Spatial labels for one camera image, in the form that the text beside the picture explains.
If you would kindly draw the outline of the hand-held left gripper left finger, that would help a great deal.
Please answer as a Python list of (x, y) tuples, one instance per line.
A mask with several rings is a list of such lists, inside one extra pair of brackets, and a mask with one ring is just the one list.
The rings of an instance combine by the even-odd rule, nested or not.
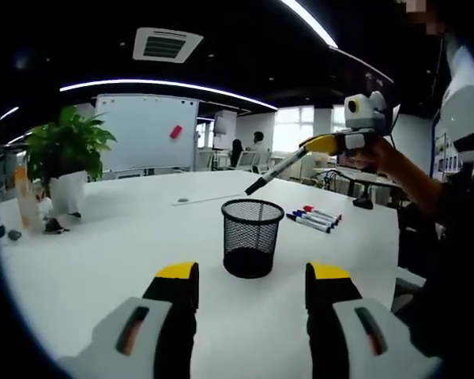
[(78, 355), (58, 364), (72, 378), (188, 378), (198, 302), (198, 263), (168, 265), (142, 297), (105, 316)]

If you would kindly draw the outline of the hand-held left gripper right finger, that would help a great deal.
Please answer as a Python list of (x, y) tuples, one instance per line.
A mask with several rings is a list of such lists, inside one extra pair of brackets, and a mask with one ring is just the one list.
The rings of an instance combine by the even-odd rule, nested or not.
[(316, 261), (305, 267), (305, 304), (314, 378), (433, 378), (442, 362), (423, 355), (408, 327), (364, 298), (349, 273)]

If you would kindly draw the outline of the person's right hand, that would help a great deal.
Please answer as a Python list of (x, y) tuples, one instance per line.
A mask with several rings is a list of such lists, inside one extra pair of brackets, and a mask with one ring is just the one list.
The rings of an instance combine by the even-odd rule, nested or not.
[(364, 148), (352, 151), (351, 159), (359, 168), (371, 167), (379, 173), (392, 175), (396, 171), (399, 152), (383, 137), (375, 137)]

